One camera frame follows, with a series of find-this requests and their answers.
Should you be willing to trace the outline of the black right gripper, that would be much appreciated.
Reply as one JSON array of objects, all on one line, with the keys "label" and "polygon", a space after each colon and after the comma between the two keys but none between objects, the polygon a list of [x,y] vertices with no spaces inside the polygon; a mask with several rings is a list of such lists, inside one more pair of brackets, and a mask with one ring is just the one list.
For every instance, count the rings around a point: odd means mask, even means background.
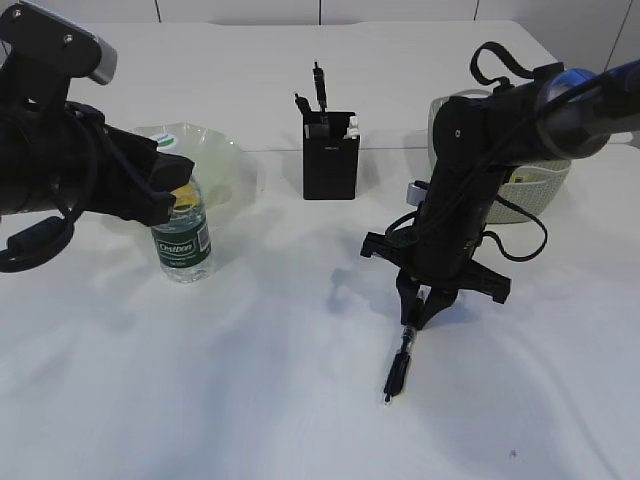
[{"label": "black right gripper", "polygon": [[[403,326],[423,330],[455,303],[459,290],[485,294],[500,304],[506,301],[511,280],[473,259],[498,190],[497,184],[472,185],[445,219],[432,224],[448,192],[443,187],[429,188],[425,200],[411,212],[413,224],[406,230],[366,235],[360,255],[381,257],[402,271],[396,277],[396,289]],[[426,291],[421,297],[420,289]]]}]

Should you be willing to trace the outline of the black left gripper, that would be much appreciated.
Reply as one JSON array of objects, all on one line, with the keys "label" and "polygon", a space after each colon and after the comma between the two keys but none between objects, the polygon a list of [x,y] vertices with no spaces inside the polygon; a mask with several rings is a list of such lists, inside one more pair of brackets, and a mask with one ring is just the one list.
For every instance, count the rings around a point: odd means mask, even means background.
[{"label": "black left gripper", "polygon": [[30,139],[32,175],[50,178],[64,200],[83,212],[145,226],[169,221],[174,191],[189,183],[194,161],[107,124],[87,104],[66,102],[54,127]]}]

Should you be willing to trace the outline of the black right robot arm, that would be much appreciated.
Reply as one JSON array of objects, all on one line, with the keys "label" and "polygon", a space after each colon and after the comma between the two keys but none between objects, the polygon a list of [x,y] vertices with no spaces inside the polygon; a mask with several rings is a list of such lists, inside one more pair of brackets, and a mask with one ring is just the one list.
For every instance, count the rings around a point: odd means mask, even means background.
[{"label": "black right robot arm", "polygon": [[487,236],[487,216],[499,189],[519,167],[578,160],[599,152],[610,137],[639,126],[639,65],[629,62],[600,74],[551,63],[522,67],[499,43],[487,42],[509,71],[522,79],[485,77],[489,96],[450,97],[431,128],[436,163],[431,178],[407,191],[412,211],[384,233],[369,233],[361,253],[398,268],[401,322],[419,331],[451,307],[460,291],[497,303],[507,299],[509,278],[479,264],[476,248]]}]

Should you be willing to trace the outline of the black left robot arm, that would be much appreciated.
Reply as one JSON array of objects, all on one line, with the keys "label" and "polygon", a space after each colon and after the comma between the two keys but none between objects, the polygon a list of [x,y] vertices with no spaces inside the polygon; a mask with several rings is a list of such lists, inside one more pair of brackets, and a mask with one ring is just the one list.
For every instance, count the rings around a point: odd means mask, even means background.
[{"label": "black left robot arm", "polygon": [[174,192],[194,168],[185,156],[160,152],[156,141],[107,124],[89,105],[68,102],[50,124],[31,111],[2,109],[1,214],[47,215],[7,239],[2,272],[52,260],[86,212],[147,227],[168,222]]}]

